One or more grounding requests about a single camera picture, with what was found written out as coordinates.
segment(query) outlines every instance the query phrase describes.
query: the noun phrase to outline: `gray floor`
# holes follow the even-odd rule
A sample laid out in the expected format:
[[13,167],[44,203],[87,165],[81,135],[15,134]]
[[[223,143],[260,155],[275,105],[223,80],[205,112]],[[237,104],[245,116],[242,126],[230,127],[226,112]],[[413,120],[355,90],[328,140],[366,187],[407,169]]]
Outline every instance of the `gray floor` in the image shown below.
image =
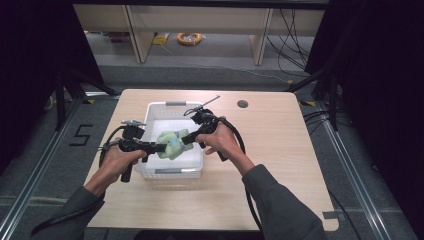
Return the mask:
[[[111,43],[108,37],[95,33],[88,34],[87,38],[106,83],[117,90],[143,87],[282,91],[287,88],[287,81],[299,82],[303,79],[279,70],[278,55],[269,44],[265,49],[263,64],[255,66],[247,36],[206,34],[199,45],[184,47],[176,42],[175,34],[172,34],[166,49],[153,46],[144,64],[136,62],[129,42]],[[278,37],[271,39],[274,43],[281,43]],[[312,42],[313,38],[299,38],[299,44],[306,50],[310,49]],[[293,51],[287,51],[287,54],[300,61],[299,55]],[[287,60],[280,60],[284,71],[306,75]],[[185,76],[193,76],[193,74],[205,81],[185,79]],[[150,78],[145,79],[142,76],[150,76]],[[232,78],[237,79],[234,80],[233,85],[227,81]],[[299,101],[311,100],[310,92],[313,87],[314,83],[299,90],[297,93]],[[73,189],[83,184],[95,156],[96,147],[101,144],[104,130],[116,103],[117,100],[96,100],[94,104],[82,104],[78,108],[76,113],[78,117],[70,123],[54,161],[44,174],[11,239],[27,239],[32,227],[48,218],[66,201]],[[303,114],[317,111],[314,106],[300,106],[300,108]],[[339,113],[338,117],[339,134],[392,239],[416,239],[384,180],[370,167],[372,159],[349,121],[349,116],[346,113]],[[323,124],[308,123],[311,140],[328,189],[346,209],[362,239],[378,239],[370,227]],[[2,216],[8,212],[14,198],[24,187],[54,134],[55,124],[55,109],[52,109],[39,120],[39,127],[34,130],[33,137],[28,140],[28,148],[19,158],[12,161],[5,173],[0,176]],[[93,125],[84,130],[86,134],[91,135],[90,140],[86,147],[73,148],[69,145],[80,141],[74,138],[74,134],[81,124]],[[341,207],[335,201],[333,204],[341,215]],[[86,239],[132,239],[138,231],[137,229],[90,228],[87,229]],[[341,217],[339,229],[328,233],[328,237],[329,239],[357,239],[346,217]]]

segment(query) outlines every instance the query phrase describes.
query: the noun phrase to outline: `green object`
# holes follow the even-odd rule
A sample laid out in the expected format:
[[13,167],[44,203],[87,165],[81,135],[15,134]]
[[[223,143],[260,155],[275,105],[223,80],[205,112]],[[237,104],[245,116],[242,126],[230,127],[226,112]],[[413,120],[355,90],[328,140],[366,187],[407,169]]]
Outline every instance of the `green object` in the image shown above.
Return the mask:
[[174,160],[180,156],[184,151],[193,149],[193,144],[185,145],[181,138],[189,135],[188,129],[182,129],[177,132],[165,131],[162,132],[158,139],[157,144],[166,144],[165,152],[158,152],[159,158],[169,158]]

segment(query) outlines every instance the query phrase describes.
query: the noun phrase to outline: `dark wall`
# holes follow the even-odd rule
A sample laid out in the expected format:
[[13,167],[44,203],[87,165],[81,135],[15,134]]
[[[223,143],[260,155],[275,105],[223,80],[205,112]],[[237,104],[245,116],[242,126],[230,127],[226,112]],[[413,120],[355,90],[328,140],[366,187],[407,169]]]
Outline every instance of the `dark wall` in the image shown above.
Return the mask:
[[5,0],[0,19],[1,174],[25,147],[59,71],[71,67],[103,80],[70,2]]
[[[351,62],[339,73],[343,98],[399,206],[424,239],[424,7],[418,0],[368,2]],[[328,50],[322,42],[328,37],[315,41]],[[325,57],[316,55],[310,69]]]

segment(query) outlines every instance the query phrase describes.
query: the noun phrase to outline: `gray sleeve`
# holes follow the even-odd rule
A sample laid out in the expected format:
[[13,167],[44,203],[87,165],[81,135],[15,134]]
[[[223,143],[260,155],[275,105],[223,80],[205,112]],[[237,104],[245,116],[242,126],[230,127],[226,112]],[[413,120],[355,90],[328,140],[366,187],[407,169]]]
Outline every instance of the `gray sleeve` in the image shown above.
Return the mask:
[[327,239],[321,219],[264,165],[251,169],[242,181],[256,202],[266,240]]
[[42,225],[45,228],[43,227],[42,230],[33,235],[31,239],[83,239],[85,228],[104,204],[103,198],[104,195],[97,197],[84,187],[78,188],[51,219],[60,219],[63,216],[83,209],[89,210],[80,216],[57,224],[51,225],[45,224],[46,222],[44,222]]

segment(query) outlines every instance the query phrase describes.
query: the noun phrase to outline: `handheld controller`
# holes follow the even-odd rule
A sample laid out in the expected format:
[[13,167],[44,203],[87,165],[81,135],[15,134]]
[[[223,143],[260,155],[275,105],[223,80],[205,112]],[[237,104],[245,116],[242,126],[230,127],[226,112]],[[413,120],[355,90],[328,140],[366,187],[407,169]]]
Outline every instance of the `handheld controller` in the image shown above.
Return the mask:
[[[125,124],[125,126],[120,126],[115,130],[114,133],[123,129],[124,131],[122,133],[122,139],[110,141],[110,138],[112,138],[114,133],[109,137],[108,141],[103,145],[102,154],[100,155],[100,165],[103,163],[103,158],[106,155],[106,152],[109,150],[109,147],[115,144],[118,144],[119,149],[121,149],[123,152],[143,150],[147,153],[147,156],[142,158],[142,162],[147,162],[150,154],[165,151],[166,144],[156,144],[155,142],[140,141],[141,137],[143,137],[144,129],[140,128],[139,126],[144,125],[143,123],[136,120],[122,121],[121,123]],[[131,172],[132,164],[128,165],[125,172],[121,175],[121,182],[129,182],[131,178]]]
[[[211,134],[215,132],[216,128],[218,127],[219,121],[222,121],[223,119],[220,119],[216,117],[212,111],[208,109],[204,109],[203,106],[200,106],[198,108],[193,109],[193,111],[196,112],[194,116],[191,117],[191,119],[198,125],[200,125],[199,129],[197,131],[194,131],[187,135],[186,137],[181,138],[184,144],[190,144],[196,141],[196,137],[199,134]],[[201,142],[199,143],[201,148],[205,148],[205,143]],[[218,152],[219,157],[221,158],[221,161],[226,161],[228,158],[224,157],[221,152]]]

